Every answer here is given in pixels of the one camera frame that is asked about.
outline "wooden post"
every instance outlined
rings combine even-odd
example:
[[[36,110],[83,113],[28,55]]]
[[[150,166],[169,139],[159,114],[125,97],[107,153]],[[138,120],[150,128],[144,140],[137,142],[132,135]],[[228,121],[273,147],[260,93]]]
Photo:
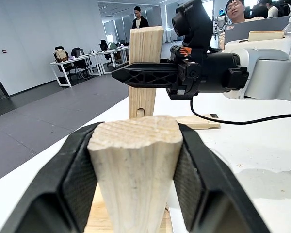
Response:
[[[88,149],[115,233],[157,233],[182,146],[169,116],[102,123]]]
[[[147,27],[130,31],[129,63],[159,63],[162,50],[163,27]],[[152,116],[156,88],[129,87],[129,118]]]

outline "screw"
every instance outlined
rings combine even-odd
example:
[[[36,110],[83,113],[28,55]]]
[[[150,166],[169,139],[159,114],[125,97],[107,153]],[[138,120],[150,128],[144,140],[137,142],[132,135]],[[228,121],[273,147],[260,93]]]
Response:
[[[196,72],[196,71],[194,71],[194,70],[192,70],[192,71],[190,72],[190,77],[195,77],[195,76],[196,76],[196,74],[197,74],[197,72]]]

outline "laptop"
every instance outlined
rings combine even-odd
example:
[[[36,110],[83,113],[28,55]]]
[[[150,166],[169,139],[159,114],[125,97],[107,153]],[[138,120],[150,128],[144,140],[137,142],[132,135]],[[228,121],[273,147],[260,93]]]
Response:
[[[81,52],[82,55],[84,55],[84,52],[83,52],[82,49],[77,50],[77,56],[76,56],[76,58],[77,58],[77,57],[80,57],[80,52]]]
[[[250,31],[279,31],[287,25],[291,16],[266,18],[257,21],[226,25],[225,44],[234,40],[247,40]]]

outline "wooden beam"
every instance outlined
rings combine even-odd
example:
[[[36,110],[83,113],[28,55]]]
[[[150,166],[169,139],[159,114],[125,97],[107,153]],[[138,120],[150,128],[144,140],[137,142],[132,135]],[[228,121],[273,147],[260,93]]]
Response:
[[[210,114],[203,115],[208,118],[212,118]],[[189,126],[193,130],[204,130],[204,129],[219,129],[220,123],[213,122],[210,120],[202,119],[198,116],[178,116],[175,120],[180,123]]]
[[[155,62],[161,59],[161,26],[132,29],[130,31],[129,63]],[[129,87],[129,118],[152,116],[154,111],[156,88]]]
[[[112,223],[103,201],[99,184],[96,187],[91,212],[84,233],[114,233]],[[168,210],[165,210],[159,233],[172,233]]]
[[[88,149],[115,233],[157,233],[182,146],[173,117],[102,123]]]

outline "desk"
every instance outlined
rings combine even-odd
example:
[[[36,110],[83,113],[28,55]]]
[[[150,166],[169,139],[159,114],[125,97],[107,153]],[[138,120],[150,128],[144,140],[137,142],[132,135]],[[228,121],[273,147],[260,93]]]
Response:
[[[68,87],[72,87],[72,86],[71,86],[71,83],[70,83],[70,80],[69,80],[69,78],[68,78],[68,76],[67,76],[67,73],[66,73],[65,68],[64,68],[63,65],[65,65],[65,64],[69,64],[69,63],[73,63],[73,62],[76,62],[76,61],[80,61],[80,60],[85,60],[85,62],[87,63],[87,65],[90,67],[90,68],[88,68],[88,71],[89,71],[89,73],[90,73],[91,75],[101,75],[100,66],[99,66],[99,62],[98,62],[98,60],[97,60],[96,55],[97,55],[97,53],[86,54],[86,55],[83,55],[82,57],[78,57],[78,58],[75,58],[75,59],[72,59],[72,60],[68,60],[68,61],[65,61],[65,62],[52,62],[52,63],[50,63],[49,65],[50,65],[50,67],[51,67],[51,69],[52,69],[52,71],[53,71],[53,73],[54,73],[54,75],[55,75],[55,77],[56,77],[56,80],[57,80],[57,82],[58,82],[58,85],[59,85],[59,86],[68,86]],[[94,64],[95,64],[95,66],[97,67],[98,73],[94,73],[94,72],[92,71],[92,67],[91,67],[91,64],[90,64],[90,58],[91,58],[91,57],[94,59]],[[55,71],[55,67],[57,67],[57,66],[60,66],[60,67],[61,67],[61,69],[62,69],[62,71],[63,71],[63,73],[64,73],[64,75],[65,75],[65,78],[66,78],[67,84],[61,84],[61,83],[60,83],[59,78],[58,78],[58,76],[57,76],[57,74],[56,74],[56,71]]]
[[[198,113],[216,113],[225,120],[253,120],[291,114],[291,103],[283,100],[230,100],[222,94],[201,93],[194,97]],[[126,98],[85,125],[128,118]],[[158,89],[155,115],[190,115],[188,101],[170,100]],[[199,130],[204,143],[233,171],[257,211],[274,233],[291,233],[291,118],[255,125],[222,124],[221,129]],[[42,168],[60,149],[66,137],[0,179],[0,228]],[[168,206],[174,233],[185,227],[174,189]]]
[[[98,60],[99,60],[99,63],[100,63],[100,69],[102,70],[102,73],[103,74],[111,74],[111,72],[106,72],[105,67],[103,65],[102,59],[103,59],[103,56],[105,54],[110,54],[111,55],[112,64],[113,64],[113,67],[115,68],[116,64],[115,64],[114,53],[121,52],[122,62],[125,63],[125,62],[127,62],[126,50],[129,50],[129,46],[125,46],[123,48],[118,48],[118,49],[115,49],[115,50],[106,50],[106,51],[98,52],[97,56],[98,56]]]

